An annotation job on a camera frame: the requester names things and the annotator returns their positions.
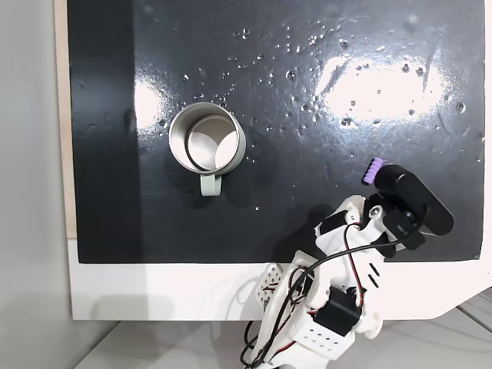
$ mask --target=mug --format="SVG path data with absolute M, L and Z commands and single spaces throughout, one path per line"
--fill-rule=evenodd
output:
M 173 119 L 169 147 L 179 164 L 200 175 L 201 194 L 218 196 L 222 175 L 236 168 L 244 157 L 246 137 L 227 110 L 197 102 Z

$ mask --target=wooden frame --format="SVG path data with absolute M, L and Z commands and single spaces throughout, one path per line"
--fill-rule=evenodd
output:
M 75 182 L 71 145 L 71 97 L 68 57 L 67 0 L 54 0 L 56 73 L 58 83 L 58 120 L 60 123 L 61 166 L 63 170 L 63 197 L 65 201 L 65 228 L 67 239 L 77 238 L 75 213 Z

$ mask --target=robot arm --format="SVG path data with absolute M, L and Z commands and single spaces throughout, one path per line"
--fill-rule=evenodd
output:
M 427 187 L 398 165 L 384 166 L 375 185 L 378 193 L 347 198 L 314 229 L 326 260 L 298 251 L 287 270 L 268 266 L 255 291 L 264 318 L 245 367 L 326 367 L 354 343 L 356 333 L 377 336 L 384 258 L 422 245 L 423 224 L 444 235 L 454 221 Z M 360 246 L 365 249 L 351 253 Z

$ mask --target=red wire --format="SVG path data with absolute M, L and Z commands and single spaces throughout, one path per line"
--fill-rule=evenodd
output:
M 346 230 L 352 226 L 352 225 L 361 225 L 360 223 L 356 222 L 356 223 L 352 223 L 352 224 L 349 224 L 346 228 Z M 350 248 L 348 247 L 348 241 L 347 241 L 347 234 L 344 235 L 344 243 L 345 243 L 345 249 L 346 250 L 349 250 Z M 361 308 L 362 308 L 362 305 L 364 303 L 364 293 L 362 292 L 362 283 L 361 283 L 361 279 L 359 278 L 359 274 L 357 273 L 357 269 L 355 268 L 355 263 L 354 263 L 354 259 L 352 258 L 352 254 L 349 254 L 348 255 L 348 258 L 351 262 L 351 267 L 352 267 L 352 271 L 354 272 L 354 276 L 355 276 L 355 281 L 357 283 L 357 289 L 359 290 L 359 299 L 361 301 Z
M 282 348 L 280 348 L 279 350 L 277 350 L 277 352 L 275 353 L 275 355 L 272 356 L 271 358 L 273 359 L 275 356 L 277 356 L 278 354 L 280 354 L 282 351 L 285 351 L 288 348 L 292 347 L 294 344 L 295 344 L 295 341 L 292 341 L 290 344 L 286 344 L 285 346 L 283 346 Z

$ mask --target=purple object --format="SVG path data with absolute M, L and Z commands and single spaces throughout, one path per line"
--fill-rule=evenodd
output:
M 379 172 L 381 167 L 383 166 L 384 160 L 381 158 L 374 158 L 372 159 L 371 165 L 369 166 L 369 169 L 366 171 L 366 174 L 362 181 L 367 183 L 368 185 L 371 185 L 372 182 L 374 182 L 374 179 L 376 178 L 376 174 Z

